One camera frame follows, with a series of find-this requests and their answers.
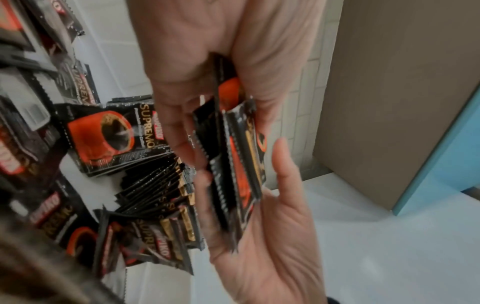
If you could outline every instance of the hand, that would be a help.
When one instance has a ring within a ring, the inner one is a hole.
[[[187,133],[199,96],[212,96],[211,53],[233,60],[257,100],[256,126],[268,134],[306,62],[326,0],[128,0],[158,118],[168,143],[194,163]]]
[[[223,286],[238,303],[324,303],[320,251],[302,180],[285,138],[273,147],[280,195],[264,190],[232,254],[211,210],[211,175],[197,172],[195,197],[202,232]]]

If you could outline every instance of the blue edge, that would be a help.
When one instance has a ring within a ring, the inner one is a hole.
[[[447,164],[447,166],[450,166],[450,168],[447,168],[446,169],[447,172],[442,172],[441,174],[452,175],[453,178],[462,179],[464,175],[455,176],[456,174],[462,174],[462,172],[448,172],[448,171],[456,170],[455,161],[457,161],[457,163],[467,162],[467,160],[465,160],[464,158],[459,159],[460,156],[456,155],[455,152],[451,152],[451,150],[455,150],[455,148],[452,146],[452,143],[455,141],[454,145],[461,146],[466,141],[469,141],[471,143],[471,140],[474,140],[474,141],[477,140],[478,142],[480,142],[480,134],[476,133],[479,129],[480,129],[480,88],[477,89],[477,91],[474,93],[470,101],[467,102],[463,111],[459,114],[459,116],[457,117],[453,125],[449,128],[449,130],[445,133],[443,138],[437,144],[433,153],[430,155],[430,157],[425,162],[425,164],[423,164],[421,169],[416,174],[415,178],[412,180],[412,182],[407,187],[405,192],[402,194],[398,202],[395,204],[395,206],[392,209],[393,214],[394,215],[400,214],[400,212],[405,207],[405,205],[409,202],[409,200],[412,198],[415,192],[419,189],[421,183],[428,177],[430,173],[433,172],[434,169],[437,169],[436,166],[437,167],[445,166]],[[458,140],[456,141],[456,139],[458,139],[459,137],[461,137],[461,141],[463,142],[459,142]],[[467,155],[471,156],[472,161],[474,163],[471,163],[470,166],[478,167],[480,165],[480,150],[474,151],[471,149],[471,146],[472,145],[470,144],[470,146],[468,147],[470,149],[468,150]],[[458,191],[463,191],[469,187],[475,186],[476,184],[469,185],[469,183],[477,182],[478,180],[480,180],[480,177],[477,179],[477,176],[475,176],[474,180],[475,181],[472,181],[472,179],[470,178],[470,180],[467,181],[466,183],[461,182],[460,184],[462,184],[462,186],[460,186],[460,189],[458,189]]]

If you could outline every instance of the blue panel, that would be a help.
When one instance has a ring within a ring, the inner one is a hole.
[[[480,88],[393,207],[393,213],[422,209],[476,185],[480,185]]]

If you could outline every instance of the barcode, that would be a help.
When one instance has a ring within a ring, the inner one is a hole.
[[[25,114],[23,118],[26,120],[26,123],[29,126],[35,126],[33,127],[34,129],[38,129],[49,119],[49,114],[45,113],[37,104],[32,104],[28,108],[24,108],[23,113]]]

